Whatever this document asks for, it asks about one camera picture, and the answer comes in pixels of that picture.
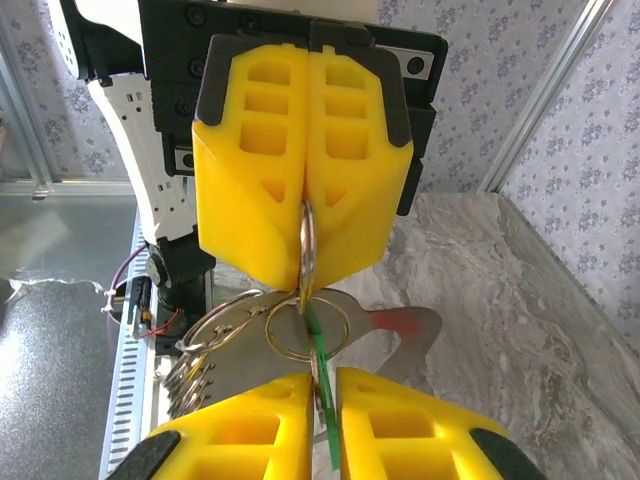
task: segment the green key tag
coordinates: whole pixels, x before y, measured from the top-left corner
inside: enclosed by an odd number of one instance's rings
[[[336,416],[336,409],[333,405],[333,394],[331,392],[331,383],[329,382],[327,350],[324,344],[324,336],[322,335],[322,329],[320,328],[316,312],[311,306],[311,302],[307,302],[305,317],[307,320],[309,334],[313,337],[317,351],[320,403],[322,404],[323,410],[322,412],[318,412],[318,414],[320,415],[320,420],[327,425],[331,467],[333,470],[337,470],[340,468],[340,436],[338,434],[338,418]]]

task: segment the yellow foam pad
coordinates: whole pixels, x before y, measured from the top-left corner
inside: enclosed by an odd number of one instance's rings
[[[235,57],[222,121],[193,124],[200,247],[279,290],[298,282],[309,199],[323,288],[384,253],[413,145],[389,143],[380,79],[330,47]]]
[[[282,377],[173,420],[181,440],[154,480],[310,478],[311,375]]]
[[[337,370],[342,478],[502,480],[469,435],[482,415],[355,368]]]

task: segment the red wire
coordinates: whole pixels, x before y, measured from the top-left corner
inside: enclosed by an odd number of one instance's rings
[[[134,336],[134,338],[136,340],[139,340],[141,338],[148,337],[150,335],[165,335],[165,334],[171,332],[173,330],[173,328],[169,329],[168,327],[169,327],[169,325],[171,323],[173,323],[175,321],[176,318],[178,318],[178,315],[180,313],[181,313],[180,309],[176,310],[174,312],[174,314],[171,316],[171,318],[169,320],[167,320],[167,322],[164,325],[162,325],[161,327],[155,328],[155,329],[151,329],[151,330],[145,332],[142,335]]]

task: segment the aluminum frame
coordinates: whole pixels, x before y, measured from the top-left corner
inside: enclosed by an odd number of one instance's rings
[[[30,92],[19,78],[20,61],[7,43],[7,31],[6,19],[0,16],[0,96],[4,100],[11,132],[34,180],[31,195],[43,198],[53,182],[49,167],[52,156],[31,116],[30,112],[34,110],[29,106]]]
[[[502,190],[522,150],[545,118],[569,75],[575,70],[589,40],[598,31],[615,2],[616,0],[589,0],[531,93],[489,172],[482,180],[479,192]]]
[[[0,182],[0,196],[33,196],[36,183],[33,180]],[[46,196],[133,196],[133,187],[128,180],[65,179],[50,185]]]

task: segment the electrical cable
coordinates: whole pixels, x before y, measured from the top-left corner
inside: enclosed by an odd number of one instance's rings
[[[122,295],[118,295],[118,292],[120,292],[120,288],[121,288],[123,285],[126,285],[126,284],[127,284],[127,283],[129,283],[129,282],[133,282],[134,280],[136,280],[136,279],[138,279],[138,278],[142,279],[142,278],[149,278],[149,277],[147,277],[146,275],[135,275],[135,276],[133,276],[133,277],[127,277],[127,278],[125,278],[124,280],[120,280],[120,281],[118,282],[118,285],[116,285],[116,288],[115,288],[116,294],[113,296],[113,302],[114,302],[114,303],[113,303],[113,306],[114,306],[114,307],[117,307],[119,304],[120,304],[120,305],[122,305],[122,304],[124,303],[124,301],[126,300],[126,292],[125,292],[125,293],[123,293]]]
[[[107,292],[105,292],[105,295],[107,297],[107,304],[102,308],[102,311],[105,312],[107,314],[107,320],[111,320],[112,322],[115,323],[120,323],[112,314],[111,312],[113,311],[113,297],[116,294],[116,290],[117,290],[117,286],[118,286],[118,281],[120,280],[120,277],[122,276],[122,273],[125,271],[125,269],[129,266],[129,264],[133,261],[134,258],[136,258],[138,255],[140,255],[140,253],[147,248],[147,245],[142,245],[141,247],[136,248],[125,260],[124,262],[122,262],[122,265],[120,265],[118,267],[118,270],[116,270],[115,275],[113,276],[113,280],[111,280],[111,285],[109,286],[109,290]]]
[[[174,314],[171,316],[171,318],[167,320],[163,325],[155,329],[148,330],[142,335],[134,335],[134,338],[136,340],[140,340],[142,338],[149,337],[151,335],[166,335],[167,333],[172,332],[173,328],[170,329],[169,326],[176,320],[176,318],[178,318],[178,315],[180,315],[181,313],[182,313],[182,310],[180,309],[176,310]]]

